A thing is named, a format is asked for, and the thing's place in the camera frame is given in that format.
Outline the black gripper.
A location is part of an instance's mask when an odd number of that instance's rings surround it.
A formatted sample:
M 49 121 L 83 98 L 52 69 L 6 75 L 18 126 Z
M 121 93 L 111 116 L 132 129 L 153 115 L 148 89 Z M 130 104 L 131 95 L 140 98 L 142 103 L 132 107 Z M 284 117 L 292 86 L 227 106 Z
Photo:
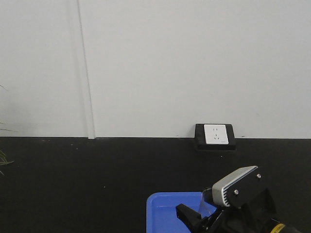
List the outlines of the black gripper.
M 179 204 L 176 216 L 196 233 L 275 233 L 276 206 L 259 167 L 241 167 L 212 187 L 210 217 Z

